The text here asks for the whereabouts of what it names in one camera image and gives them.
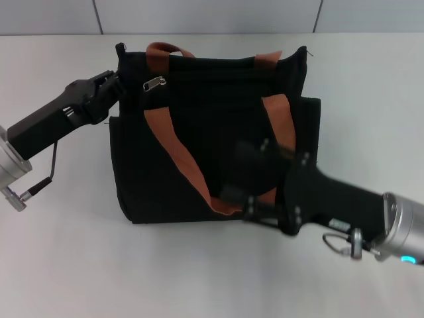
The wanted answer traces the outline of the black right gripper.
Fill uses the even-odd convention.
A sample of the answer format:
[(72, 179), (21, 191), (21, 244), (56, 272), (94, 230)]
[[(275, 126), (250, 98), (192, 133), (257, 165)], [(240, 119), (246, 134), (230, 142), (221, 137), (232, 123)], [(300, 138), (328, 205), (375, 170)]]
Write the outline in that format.
[(376, 239), (385, 232), (383, 195), (327, 177), (307, 152), (295, 158), (293, 150), (266, 138), (259, 146), (239, 142), (234, 159), (251, 166), (292, 162), (281, 195), (282, 212), (275, 206), (276, 188), (259, 196), (233, 185), (222, 189), (221, 199), (239, 207), (243, 221), (282, 228), (290, 236), (296, 236), (307, 223), (346, 234), (360, 229), (365, 239)]

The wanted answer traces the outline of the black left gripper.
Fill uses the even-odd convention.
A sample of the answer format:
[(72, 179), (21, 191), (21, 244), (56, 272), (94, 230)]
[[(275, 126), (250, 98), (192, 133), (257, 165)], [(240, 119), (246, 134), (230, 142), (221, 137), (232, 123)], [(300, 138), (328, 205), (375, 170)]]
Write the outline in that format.
[(105, 120), (125, 94), (116, 72), (67, 85), (54, 100), (7, 129), (7, 141), (22, 158), (32, 158), (77, 128)]

